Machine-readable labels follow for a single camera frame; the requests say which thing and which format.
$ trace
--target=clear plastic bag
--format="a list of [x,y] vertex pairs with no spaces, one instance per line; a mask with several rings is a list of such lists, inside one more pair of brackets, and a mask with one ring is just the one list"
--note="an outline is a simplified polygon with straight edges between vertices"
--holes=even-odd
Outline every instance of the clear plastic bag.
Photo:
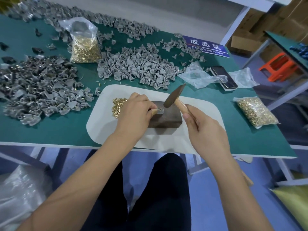
[[250,123],[257,129],[269,124],[279,124],[277,118],[263,104],[259,97],[233,98]]
[[248,67],[235,72],[228,72],[228,74],[236,82],[238,88],[251,88],[260,85],[253,80],[252,74]]
[[185,82],[193,85],[195,88],[204,88],[210,83],[227,82],[227,76],[210,76],[202,70],[198,61],[191,63],[187,66],[186,71],[178,75]]
[[26,165],[1,179],[0,230],[15,230],[52,193],[52,182],[44,171]]
[[97,27],[82,17],[59,21],[61,27],[70,32],[72,37],[71,62],[92,63],[101,58],[96,38]]

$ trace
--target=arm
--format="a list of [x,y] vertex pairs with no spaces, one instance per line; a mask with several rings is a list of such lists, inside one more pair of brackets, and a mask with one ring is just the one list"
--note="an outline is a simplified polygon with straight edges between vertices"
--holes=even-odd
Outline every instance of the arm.
[[225,130],[196,107],[187,107],[197,119],[196,124],[189,114],[183,114],[189,139],[217,181],[229,230],[274,231],[230,153]]
[[121,109],[116,130],[25,220],[18,230],[80,230],[110,175],[146,131],[157,106],[133,93]]

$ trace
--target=orange stool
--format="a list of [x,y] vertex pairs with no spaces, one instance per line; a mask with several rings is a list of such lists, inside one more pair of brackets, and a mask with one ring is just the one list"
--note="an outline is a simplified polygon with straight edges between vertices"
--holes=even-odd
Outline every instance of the orange stool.
[[297,65],[285,53],[279,53],[259,70],[266,69],[271,73],[267,80],[275,82],[279,79],[286,80],[297,68]]

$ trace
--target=finished area sign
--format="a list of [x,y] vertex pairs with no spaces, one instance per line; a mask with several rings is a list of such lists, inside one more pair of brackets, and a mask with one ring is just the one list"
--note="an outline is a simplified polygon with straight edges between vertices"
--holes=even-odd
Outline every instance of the finished area sign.
[[183,36],[183,38],[186,40],[186,44],[190,48],[196,49],[198,47],[201,47],[200,49],[204,53],[230,58],[229,54],[227,53],[227,50],[223,45],[219,45],[210,41],[192,38],[189,36]]

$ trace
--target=hand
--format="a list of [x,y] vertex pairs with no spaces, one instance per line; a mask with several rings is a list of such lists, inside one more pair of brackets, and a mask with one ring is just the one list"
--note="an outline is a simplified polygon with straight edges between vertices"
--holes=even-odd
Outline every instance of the hand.
[[120,110],[115,133],[136,144],[149,126],[153,116],[151,109],[157,109],[156,104],[149,101],[146,95],[134,92]]
[[183,114],[188,127],[190,142],[198,154],[207,163],[226,155],[232,156],[227,133],[218,121],[213,120],[194,106],[187,105],[187,108],[195,116],[198,123],[197,125],[188,113]]

